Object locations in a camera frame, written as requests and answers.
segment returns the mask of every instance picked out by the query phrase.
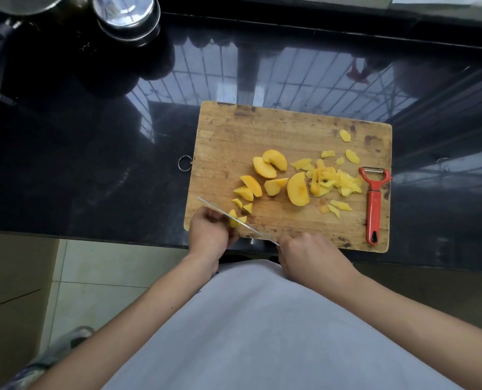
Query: white shirt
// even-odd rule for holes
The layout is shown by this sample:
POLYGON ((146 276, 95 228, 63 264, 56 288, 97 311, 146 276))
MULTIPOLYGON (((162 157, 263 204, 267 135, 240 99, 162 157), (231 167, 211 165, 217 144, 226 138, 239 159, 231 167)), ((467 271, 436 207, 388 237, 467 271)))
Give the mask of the white shirt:
POLYGON ((225 265, 104 386, 115 389, 458 389, 266 260, 225 265))

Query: kitchen knife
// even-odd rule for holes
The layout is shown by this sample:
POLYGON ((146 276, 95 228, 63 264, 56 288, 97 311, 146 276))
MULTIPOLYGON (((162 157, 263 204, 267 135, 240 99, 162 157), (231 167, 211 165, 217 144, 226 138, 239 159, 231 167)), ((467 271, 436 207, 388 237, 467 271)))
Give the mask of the kitchen knife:
POLYGON ((263 234, 263 233, 257 231, 256 229, 251 228, 251 227, 248 226, 247 224, 238 221, 235 217, 228 215, 224 210, 219 209, 219 208, 218 208, 217 206, 215 206, 214 204, 211 204, 211 203, 209 203, 208 201, 205 201, 205 200, 202 199, 201 197, 198 197, 198 199, 201 200, 201 201, 203 201, 205 204, 211 206, 212 209, 215 209, 215 210, 217 210, 218 212, 221 212, 223 215, 229 217, 230 219, 233 219, 233 220, 235 220, 236 222, 242 224, 242 225, 245 226, 247 229, 249 229, 249 230, 253 231, 254 233, 256 233, 257 235, 263 237, 263 239, 268 240, 268 241, 270 241, 270 242, 273 242, 273 243, 275 243, 277 246, 280 246, 276 241, 274 241, 273 239, 271 239, 268 235, 263 234))

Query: vegetable peeler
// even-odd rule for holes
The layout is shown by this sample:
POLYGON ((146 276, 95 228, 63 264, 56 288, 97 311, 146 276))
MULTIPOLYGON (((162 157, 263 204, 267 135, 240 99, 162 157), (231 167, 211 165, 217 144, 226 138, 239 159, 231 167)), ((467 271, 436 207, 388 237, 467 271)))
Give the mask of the vegetable peeler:
POLYGON ((384 183, 392 180, 389 170, 376 167, 360 167, 358 169, 360 175, 366 181, 370 188, 367 193, 367 225, 366 240, 370 245, 376 245, 380 238, 380 211, 382 205, 382 193, 380 188, 384 183), (372 180, 367 177, 366 173, 375 173, 384 175, 382 180, 372 180))

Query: metal ring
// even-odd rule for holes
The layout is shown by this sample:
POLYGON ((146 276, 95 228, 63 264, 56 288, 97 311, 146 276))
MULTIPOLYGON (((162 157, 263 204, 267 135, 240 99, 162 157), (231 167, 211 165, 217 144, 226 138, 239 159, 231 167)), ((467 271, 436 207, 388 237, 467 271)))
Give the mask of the metal ring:
POLYGON ((179 158, 179 160, 178 160, 178 168, 179 168, 180 171, 183 171, 183 172, 190 171, 191 168, 192 168, 192 157, 190 157, 190 156, 188 156, 188 155, 181 156, 181 157, 179 158), (181 168, 180 163, 181 163, 181 160, 184 159, 184 158, 186 158, 186 157, 188 157, 188 158, 191 159, 191 165, 190 165, 189 168, 187 168, 186 170, 184 170, 184 169, 181 168))

